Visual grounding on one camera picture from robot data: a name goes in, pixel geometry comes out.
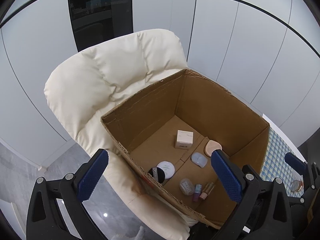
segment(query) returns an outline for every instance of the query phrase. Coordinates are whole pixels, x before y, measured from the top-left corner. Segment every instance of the cardboard box flap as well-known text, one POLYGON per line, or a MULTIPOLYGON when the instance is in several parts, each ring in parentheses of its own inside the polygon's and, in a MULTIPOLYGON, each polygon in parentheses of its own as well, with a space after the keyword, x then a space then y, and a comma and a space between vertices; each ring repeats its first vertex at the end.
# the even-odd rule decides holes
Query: cardboard box flap
POLYGON ((215 82, 186 71, 176 115, 203 136, 215 140, 232 156, 268 123, 215 82))
POLYGON ((220 85, 189 69, 137 92, 101 121, 123 158, 150 187, 180 212, 214 228, 225 222, 236 204, 219 180, 202 202, 190 203, 191 199, 181 195, 180 177, 204 184, 217 178, 209 158, 201 169, 191 163, 191 154, 202 153, 206 142, 215 140, 233 163, 240 168, 250 164, 259 172, 268 144, 269 124, 262 117, 220 85), (194 133, 189 150, 174 148, 177 130, 194 133), (164 186, 147 174, 160 161, 171 161, 177 169, 164 186))

